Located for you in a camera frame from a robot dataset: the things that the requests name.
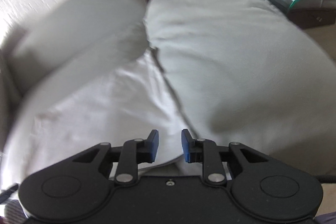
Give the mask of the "grey fabric sofa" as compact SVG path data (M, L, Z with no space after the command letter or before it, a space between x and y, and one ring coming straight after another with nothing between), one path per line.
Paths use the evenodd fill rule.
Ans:
M196 137L335 171L335 62L267 0L66 0L2 57L1 164L35 114L146 50Z

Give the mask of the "light grey t-shirt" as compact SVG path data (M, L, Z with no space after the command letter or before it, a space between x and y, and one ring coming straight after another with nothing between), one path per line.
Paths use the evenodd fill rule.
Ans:
M21 182L29 174L99 143L120 146L159 132L154 166L182 156L181 131L186 123L155 61L146 50L35 114L28 128L7 146L1 164L4 184Z

